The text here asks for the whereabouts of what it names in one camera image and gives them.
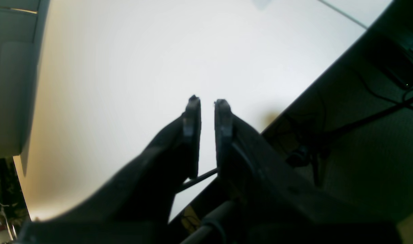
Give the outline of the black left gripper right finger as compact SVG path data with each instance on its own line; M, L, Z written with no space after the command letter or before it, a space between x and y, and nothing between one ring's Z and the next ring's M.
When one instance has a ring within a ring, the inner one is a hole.
M316 189L268 142L215 102L218 177L237 202L244 244L400 244L395 224Z

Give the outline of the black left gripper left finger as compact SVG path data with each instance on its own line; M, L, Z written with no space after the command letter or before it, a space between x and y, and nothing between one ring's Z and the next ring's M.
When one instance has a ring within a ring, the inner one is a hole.
M173 200L198 175L201 103L186 110L91 197L48 221L27 223L22 244L159 244Z

